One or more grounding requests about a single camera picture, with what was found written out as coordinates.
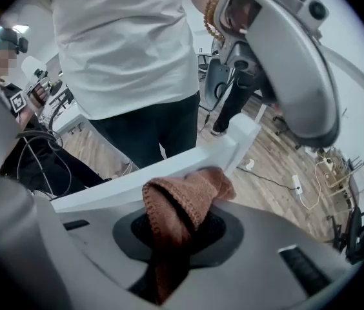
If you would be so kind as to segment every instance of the white power strip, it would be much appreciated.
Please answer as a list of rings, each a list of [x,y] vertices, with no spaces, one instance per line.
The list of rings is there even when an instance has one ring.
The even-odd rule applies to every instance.
[[[303,194],[303,188],[301,187],[301,183],[299,182],[297,174],[292,176],[292,184],[294,185],[294,190],[297,195]]]

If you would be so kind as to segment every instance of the hand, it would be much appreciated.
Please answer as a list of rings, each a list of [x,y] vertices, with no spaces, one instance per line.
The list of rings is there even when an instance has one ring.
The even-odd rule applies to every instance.
[[[46,102],[47,99],[48,99],[48,92],[46,92],[44,90],[44,88],[40,85],[40,84],[37,84],[34,88],[33,88],[33,91],[36,92],[36,94],[39,96],[39,98],[43,101],[43,102]],[[33,103],[33,105],[37,108],[37,109],[40,109],[40,108],[43,108],[43,105],[40,104],[40,102],[38,102],[38,100],[36,100],[36,98],[34,97],[34,95],[31,93],[31,95],[29,95],[28,97],[30,99],[30,101]]]

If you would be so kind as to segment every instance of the brown cloth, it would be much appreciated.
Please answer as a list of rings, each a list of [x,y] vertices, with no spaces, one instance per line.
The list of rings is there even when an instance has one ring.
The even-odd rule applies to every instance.
[[[230,180],[218,167],[209,167],[184,178],[154,178],[143,186],[143,201],[154,238],[151,265],[156,301],[162,304],[183,281],[189,268],[189,244],[212,200],[236,196]]]

